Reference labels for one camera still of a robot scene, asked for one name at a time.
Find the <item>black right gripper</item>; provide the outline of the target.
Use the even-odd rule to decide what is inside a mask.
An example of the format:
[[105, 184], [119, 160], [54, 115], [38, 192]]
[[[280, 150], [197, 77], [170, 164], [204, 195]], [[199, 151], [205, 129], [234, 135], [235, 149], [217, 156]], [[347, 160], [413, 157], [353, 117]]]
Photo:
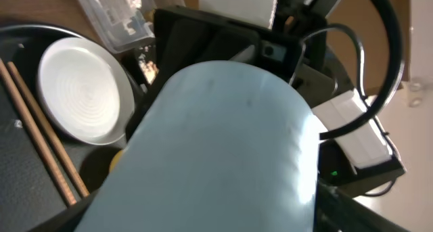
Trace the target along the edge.
[[[336, 67], [329, 76], [311, 68], [303, 63], [305, 45], [297, 38], [237, 32], [230, 43], [235, 60], [244, 52], [245, 63], [290, 83], [325, 127], [330, 126], [330, 117], [338, 108], [348, 104], [365, 106], [341, 63], [332, 60]], [[325, 140], [319, 147], [319, 176], [348, 195], [372, 195], [381, 185], [385, 189], [380, 193], [385, 195], [404, 173], [396, 147], [376, 118], [347, 136]]]

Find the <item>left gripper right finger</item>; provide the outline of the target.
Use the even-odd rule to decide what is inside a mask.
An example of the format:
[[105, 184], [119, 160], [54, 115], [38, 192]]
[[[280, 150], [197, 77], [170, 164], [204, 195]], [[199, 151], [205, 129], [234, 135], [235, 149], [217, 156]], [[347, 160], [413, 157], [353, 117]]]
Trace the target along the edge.
[[316, 192], [316, 231], [409, 232], [321, 179]]

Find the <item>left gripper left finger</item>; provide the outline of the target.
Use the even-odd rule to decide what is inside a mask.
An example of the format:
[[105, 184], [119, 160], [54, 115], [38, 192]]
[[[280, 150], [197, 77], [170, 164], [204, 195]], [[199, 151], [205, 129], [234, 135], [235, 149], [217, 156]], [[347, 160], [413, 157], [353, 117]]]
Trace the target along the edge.
[[41, 223], [29, 232], [73, 232], [80, 223], [84, 213], [95, 199], [98, 189], [76, 204], [68, 207], [48, 221]]

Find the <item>wooden chopstick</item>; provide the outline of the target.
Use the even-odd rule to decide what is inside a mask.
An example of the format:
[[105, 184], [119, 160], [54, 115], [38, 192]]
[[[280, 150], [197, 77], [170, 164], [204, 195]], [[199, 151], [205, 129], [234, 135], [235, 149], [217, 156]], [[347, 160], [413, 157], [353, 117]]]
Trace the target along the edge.
[[56, 135], [54, 129], [51, 127], [48, 119], [45, 117], [38, 102], [30, 92], [23, 78], [20, 76], [18, 69], [13, 62], [4, 63], [9, 71], [15, 85], [17, 86], [27, 108], [35, 120], [40, 132], [42, 133], [45, 142], [49, 146], [51, 153], [57, 162], [60, 170], [66, 179], [69, 187], [73, 185], [76, 192], [85, 198], [89, 195], [86, 185], [84, 184], [81, 176], [75, 168], [70, 156], [67, 154], [62, 142]]
[[60, 167], [55, 161], [51, 150], [44, 140], [42, 133], [40, 132], [35, 120], [33, 119], [30, 110], [27, 108], [17, 86], [15, 85], [6, 65], [1, 61], [1, 79], [7, 88], [7, 91], [12, 98], [12, 101], [21, 116], [21, 120], [24, 123], [28, 133], [30, 134], [35, 147], [49, 171], [53, 182], [57, 186], [62, 198], [65, 200], [67, 206], [74, 205], [76, 203], [75, 196], [69, 187], [66, 179], [64, 178]]

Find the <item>grey round plate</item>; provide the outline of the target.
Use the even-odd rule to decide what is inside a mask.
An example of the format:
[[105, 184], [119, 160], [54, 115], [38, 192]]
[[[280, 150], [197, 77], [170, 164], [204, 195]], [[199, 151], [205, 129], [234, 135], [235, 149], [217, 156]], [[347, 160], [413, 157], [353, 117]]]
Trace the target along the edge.
[[59, 129], [91, 145], [123, 139], [135, 111], [124, 68], [102, 46], [78, 37], [59, 39], [43, 52], [37, 92], [45, 113]]

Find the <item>light blue plastic cup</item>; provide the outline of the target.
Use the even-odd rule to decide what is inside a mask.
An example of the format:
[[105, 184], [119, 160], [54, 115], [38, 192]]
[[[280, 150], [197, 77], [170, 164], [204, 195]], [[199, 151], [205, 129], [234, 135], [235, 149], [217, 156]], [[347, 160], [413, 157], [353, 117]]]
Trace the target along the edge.
[[165, 84], [78, 231], [312, 231], [319, 122], [279, 77], [212, 61]]

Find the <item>yellow plastic bowl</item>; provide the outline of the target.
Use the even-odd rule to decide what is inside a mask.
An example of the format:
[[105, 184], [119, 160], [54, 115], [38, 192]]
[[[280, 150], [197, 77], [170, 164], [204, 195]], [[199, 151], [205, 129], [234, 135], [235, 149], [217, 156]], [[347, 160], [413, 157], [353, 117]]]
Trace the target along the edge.
[[123, 153], [124, 153], [124, 151], [120, 150], [119, 152], [117, 152], [114, 155], [114, 157], [112, 158], [112, 160], [110, 162], [110, 165], [109, 165], [109, 169], [108, 169], [109, 173], [111, 173], [114, 170], [115, 166], [118, 164], [118, 162], [119, 162], [120, 158], [122, 157]]

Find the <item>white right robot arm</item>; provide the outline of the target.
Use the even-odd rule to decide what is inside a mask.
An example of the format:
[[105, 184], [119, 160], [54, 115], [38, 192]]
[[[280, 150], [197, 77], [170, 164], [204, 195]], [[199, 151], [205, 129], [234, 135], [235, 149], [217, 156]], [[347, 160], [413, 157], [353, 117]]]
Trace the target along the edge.
[[198, 0], [202, 11], [281, 31], [294, 17], [292, 33], [298, 33], [305, 45], [320, 44], [324, 53], [326, 33], [339, 30], [355, 46], [357, 82], [336, 83], [341, 93], [323, 96], [306, 92], [306, 101], [327, 129], [321, 134], [320, 175], [348, 195], [373, 198], [372, 189], [387, 183], [392, 187], [404, 174], [398, 151], [378, 120], [378, 113], [392, 99], [404, 70], [403, 39], [396, 14], [389, 0], [370, 0], [384, 24], [389, 47], [388, 69], [384, 84], [373, 103], [367, 103], [363, 88], [365, 50], [361, 39], [343, 24], [328, 24], [326, 18], [340, 0]]

